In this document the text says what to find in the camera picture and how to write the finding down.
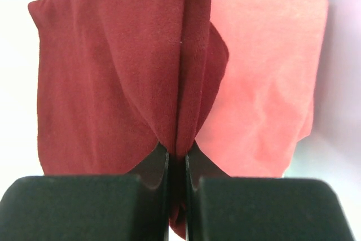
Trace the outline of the dark red t shirt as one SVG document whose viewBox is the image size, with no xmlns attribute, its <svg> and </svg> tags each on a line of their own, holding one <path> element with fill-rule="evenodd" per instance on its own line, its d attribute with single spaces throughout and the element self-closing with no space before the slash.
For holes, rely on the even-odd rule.
<svg viewBox="0 0 361 241">
<path fill-rule="evenodd" d="M 170 153 L 169 225 L 186 236 L 184 158 L 228 49 L 211 0 L 37 0 L 38 157 L 46 175 L 124 174 Z"/>
</svg>

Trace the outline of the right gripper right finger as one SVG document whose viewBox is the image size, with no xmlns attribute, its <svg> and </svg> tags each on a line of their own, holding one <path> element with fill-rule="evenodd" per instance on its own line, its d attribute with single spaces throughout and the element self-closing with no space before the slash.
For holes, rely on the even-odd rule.
<svg viewBox="0 0 361 241">
<path fill-rule="evenodd" d="M 185 158 L 187 240 L 353 240 L 318 179 L 230 177 L 193 144 Z"/>
</svg>

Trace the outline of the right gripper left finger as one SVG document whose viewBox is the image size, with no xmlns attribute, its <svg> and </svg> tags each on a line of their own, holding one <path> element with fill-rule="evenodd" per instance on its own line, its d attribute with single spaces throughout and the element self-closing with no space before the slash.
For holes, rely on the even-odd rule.
<svg viewBox="0 0 361 241">
<path fill-rule="evenodd" d="M 2 240 L 167 240 L 169 153 L 112 176 L 28 176 L 1 199 Z"/>
</svg>

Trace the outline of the folded pink t shirt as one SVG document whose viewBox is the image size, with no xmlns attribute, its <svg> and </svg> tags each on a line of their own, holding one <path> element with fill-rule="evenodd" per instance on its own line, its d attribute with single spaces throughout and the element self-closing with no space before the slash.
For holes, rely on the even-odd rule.
<svg viewBox="0 0 361 241">
<path fill-rule="evenodd" d="M 229 50 L 196 140 L 229 176 L 281 177 L 312 128 L 328 0 L 212 0 Z"/>
</svg>

